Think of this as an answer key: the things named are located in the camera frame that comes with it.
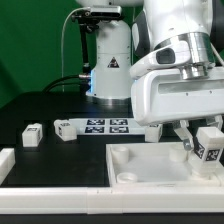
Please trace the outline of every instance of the black table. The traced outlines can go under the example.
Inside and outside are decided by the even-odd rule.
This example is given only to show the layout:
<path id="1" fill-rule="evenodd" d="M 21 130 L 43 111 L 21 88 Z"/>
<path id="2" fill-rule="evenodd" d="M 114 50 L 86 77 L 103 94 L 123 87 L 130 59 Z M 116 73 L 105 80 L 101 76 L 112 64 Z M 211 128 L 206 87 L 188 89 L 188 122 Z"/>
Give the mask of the black table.
<path id="1" fill-rule="evenodd" d="M 63 142 L 54 133 L 56 119 L 132 118 L 130 106 L 100 106 L 74 93 L 26 93 L 0 110 L 0 150 L 16 149 L 16 165 L 1 188 L 109 187 L 105 146 L 143 143 L 142 135 L 78 136 Z M 37 148 L 23 148 L 22 132 L 31 123 L 43 124 L 44 137 Z M 161 141 L 177 141 L 165 126 Z M 1 215 L 0 223 L 223 223 L 223 214 L 123 215 Z"/>

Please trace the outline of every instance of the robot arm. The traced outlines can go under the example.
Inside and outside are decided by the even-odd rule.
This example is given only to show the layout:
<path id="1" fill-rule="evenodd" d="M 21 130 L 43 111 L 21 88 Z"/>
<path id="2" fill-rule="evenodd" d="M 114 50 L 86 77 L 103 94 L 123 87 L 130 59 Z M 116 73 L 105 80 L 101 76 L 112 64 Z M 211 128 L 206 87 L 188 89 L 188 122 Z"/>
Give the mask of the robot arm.
<path id="1" fill-rule="evenodd" d="M 144 1 L 132 29 L 135 50 L 142 58 L 130 70 L 137 80 L 132 105 L 139 124 L 223 114 L 224 71 L 213 68 L 210 43 L 213 3 Z"/>

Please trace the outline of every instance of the green backdrop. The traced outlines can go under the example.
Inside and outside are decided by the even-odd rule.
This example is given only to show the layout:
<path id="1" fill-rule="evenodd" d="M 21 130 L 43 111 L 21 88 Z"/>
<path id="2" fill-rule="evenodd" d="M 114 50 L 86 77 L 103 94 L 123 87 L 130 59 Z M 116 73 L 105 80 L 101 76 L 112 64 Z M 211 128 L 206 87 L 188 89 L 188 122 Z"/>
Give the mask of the green backdrop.
<path id="1" fill-rule="evenodd" d="M 61 77 L 61 30 L 67 15 L 78 7 L 75 0 L 0 1 L 0 107 L 21 93 L 41 91 Z M 131 24 L 134 10 L 127 8 L 124 13 Z M 88 43 L 94 66 L 94 35 L 88 35 Z M 78 74 L 81 69 L 79 28 L 69 22 L 64 75 Z"/>

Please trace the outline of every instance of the white cable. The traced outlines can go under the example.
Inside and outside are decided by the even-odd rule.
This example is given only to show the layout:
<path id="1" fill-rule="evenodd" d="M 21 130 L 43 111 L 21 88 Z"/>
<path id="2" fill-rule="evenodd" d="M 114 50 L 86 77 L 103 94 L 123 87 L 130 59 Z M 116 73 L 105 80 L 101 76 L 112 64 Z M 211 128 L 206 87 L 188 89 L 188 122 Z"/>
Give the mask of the white cable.
<path id="1" fill-rule="evenodd" d="M 224 61 L 223 59 L 221 58 L 221 56 L 219 55 L 218 51 L 215 49 L 215 47 L 211 44 L 212 46 L 212 50 L 215 54 L 215 56 L 217 57 L 217 59 L 219 60 L 220 64 L 224 67 Z"/>
<path id="2" fill-rule="evenodd" d="M 61 77 L 62 78 L 64 78 L 64 66 L 65 66 L 64 65 L 64 38 L 65 38 L 65 28 L 66 28 L 67 22 L 74 13 L 79 11 L 89 10 L 89 9 L 90 7 L 74 9 L 72 12 L 69 13 L 67 18 L 65 19 L 65 22 L 62 28 L 62 34 L 61 34 Z"/>

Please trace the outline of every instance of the white block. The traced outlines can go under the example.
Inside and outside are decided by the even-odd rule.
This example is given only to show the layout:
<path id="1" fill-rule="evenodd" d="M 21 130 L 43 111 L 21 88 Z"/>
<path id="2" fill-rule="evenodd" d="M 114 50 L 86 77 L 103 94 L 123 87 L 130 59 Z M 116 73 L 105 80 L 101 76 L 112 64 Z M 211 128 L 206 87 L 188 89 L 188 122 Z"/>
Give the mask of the white block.
<path id="1" fill-rule="evenodd" d="M 0 185 L 15 164 L 15 152 L 12 148 L 2 149 L 0 152 Z"/>
<path id="2" fill-rule="evenodd" d="M 43 137 L 41 124 L 30 124 L 22 134 L 23 147 L 37 147 Z"/>
<path id="3" fill-rule="evenodd" d="M 63 141 L 71 141 L 77 139 L 76 128 L 71 125 L 68 120 L 56 120 L 54 122 L 55 133 Z"/>
<path id="4" fill-rule="evenodd" d="M 146 142 L 159 142 L 163 133 L 163 125 L 152 125 L 145 128 Z"/>
<path id="5" fill-rule="evenodd" d="M 205 148 L 220 149 L 224 147 L 224 134 L 216 127 L 199 128 L 196 136 L 198 142 Z"/>

